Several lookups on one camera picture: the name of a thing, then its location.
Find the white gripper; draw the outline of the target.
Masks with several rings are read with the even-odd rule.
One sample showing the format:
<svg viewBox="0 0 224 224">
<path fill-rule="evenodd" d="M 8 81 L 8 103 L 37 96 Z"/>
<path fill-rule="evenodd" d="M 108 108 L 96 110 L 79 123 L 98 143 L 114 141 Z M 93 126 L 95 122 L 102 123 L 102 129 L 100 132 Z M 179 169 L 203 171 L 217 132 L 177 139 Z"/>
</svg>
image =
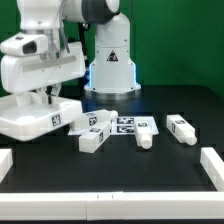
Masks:
<svg viewBox="0 0 224 224">
<path fill-rule="evenodd" d="M 37 89 L 42 103 L 48 102 L 46 86 L 50 95 L 58 97 L 61 82 L 82 77 L 85 73 L 84 56 L 80 42 L 68 44 L 70 52 L 63 50 L 58 58 L 44 59 L 49 50 L 44 34 L 18 33 L 0 44 L 5 54 L 1 60 L 1 81 L 9 93 L 22 93 Z"/>
</svg>

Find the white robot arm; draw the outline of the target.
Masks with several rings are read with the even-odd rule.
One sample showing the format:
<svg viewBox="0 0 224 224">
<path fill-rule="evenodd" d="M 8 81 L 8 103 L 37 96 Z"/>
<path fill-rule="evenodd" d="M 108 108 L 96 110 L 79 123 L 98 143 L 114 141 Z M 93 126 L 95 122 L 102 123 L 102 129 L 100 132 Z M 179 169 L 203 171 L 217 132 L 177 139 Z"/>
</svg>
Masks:
<svg viewBox="0 0 224 224">
<path fill-rule="evenodd" d="M 130 22 L 120 0 L 17 0 L 21 31 L 0 43 L 3 88 L 14 94 L 36 91 L 44 103 L 57 96 L 63 82 L 85 77 L 84 91 L 101 99 L 122 99 L 141 89 L 130 58 Z M 71 43 L 64 23 L 91 25 L 95 58 L 88 61 L 85 41 Z"/>
</svg>

